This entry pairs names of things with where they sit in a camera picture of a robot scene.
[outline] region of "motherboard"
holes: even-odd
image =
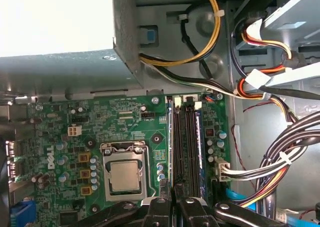
[[[34,137],[8,143],[10,177],[34,187],[34,227],[64,227],[183,179],[207,199],[229,161],[225,100],[212,94],[111,96],[30,104]]]

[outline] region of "screw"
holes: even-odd
[[[225,203],[222,203],[222,204],[220,204],[220,208],[223,209],[223,210],[228,210],[229,209],[229,205],[227,205]]]
[[[43,107],[41,106],[41,105],[39,105],[39,104],[37,104],[36,106],[35,106],[35,110],[36,111],[41,111],[43,109]]]
[[[142,148],[137,147],[137,148],[135,148],[135,152],[138,154],[141,154],[143,152],[143,150],[142,150]]]
[[[164,203],[164,202],[166,202],[166,201],[165,201],[164,198],[159,198],[156,202],[161,204],[161,203]]]
[[[224,95],[223,95],[222,93],[217,93],[217,94],[216,94],[216,99],[217,99],[218,101],[222,100],[223,98],[224,98]]]
[[[111,154],[111,149],[105,149],[104,150],[105,155],[110,155]]]
[[[151,102],[155,105],[159,104],[159,101],[160,101],[160,99],[156,96],[151,99]]]
[[[192,204],[195,202],[195,200],[193,198],[187,198],[185,202],[187,202],[188,204]]]
[[[131,210],[134,206],[131,203],[127,203],[123,206],[125,210]]]

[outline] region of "white connector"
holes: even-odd
[[[82,135],[82,126],[81,125],[73,125],[68,127],[68,136],[80,136]]]
[[[231,178],[228,176],[224,176],[222,175],[222,166],[230,169],[230,163],[225,161],[223,158],[217,158],[214,161],[214,172],[215,172],[215,176],[216,178],[220,181],[220,182],[227,182],[227,181],[231,181]]]

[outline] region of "dell logo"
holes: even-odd
[[[48,156],[48,170],[54,170],[55,169],[55,157],[54,157],[54,146],[51,145],[51,147],[46,148],[46,155]]]

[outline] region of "cpu socket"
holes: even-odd
[[[101,144],[100,148],[103,155],[105,200],[140,201],[148,197],[148,147],[145,142],[109,142]]]

